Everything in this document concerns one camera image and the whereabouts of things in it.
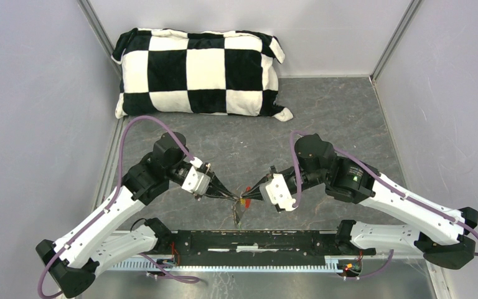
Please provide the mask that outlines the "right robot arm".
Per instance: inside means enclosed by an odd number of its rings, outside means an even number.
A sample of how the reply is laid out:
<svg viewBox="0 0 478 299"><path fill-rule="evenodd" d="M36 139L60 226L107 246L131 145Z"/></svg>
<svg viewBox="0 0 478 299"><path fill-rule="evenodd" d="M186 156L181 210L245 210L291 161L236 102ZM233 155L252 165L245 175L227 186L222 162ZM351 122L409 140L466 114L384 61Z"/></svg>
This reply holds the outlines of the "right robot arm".
<svg viewBox="0 0 478 299"><path fill-rule="evenodd" d="M295 210L304 190L324 185L335 200L376 209L400 221L398 225L342 221L334 247L345 255L379 251L420 254L427 261L458 270L476 254L471 238L478 212L431 202L392 181L378 169L335 148L317 134L291 142L293 164L269 173L243 194L269 202L279 212Z"/></svg>

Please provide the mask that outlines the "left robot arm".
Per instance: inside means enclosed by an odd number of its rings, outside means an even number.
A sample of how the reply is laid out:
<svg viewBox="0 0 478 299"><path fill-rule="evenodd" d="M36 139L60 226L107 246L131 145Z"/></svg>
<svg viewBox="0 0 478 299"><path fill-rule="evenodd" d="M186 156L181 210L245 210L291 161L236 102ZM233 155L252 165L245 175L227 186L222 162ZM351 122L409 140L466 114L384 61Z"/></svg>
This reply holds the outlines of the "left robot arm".
<svg viewBox="0 0 478 299"><path fill-rule="evenodd" d="M195 198L238 199L210 163L186 161L186 138L164 133L153 149L121 178L120 186L76 228L56 241L42 240L36 252L63 295L83 293L105 270L134 255L173 250L172 232L157 218L113 240L107 238L126 220L165 193L171 183Z"/></svg>

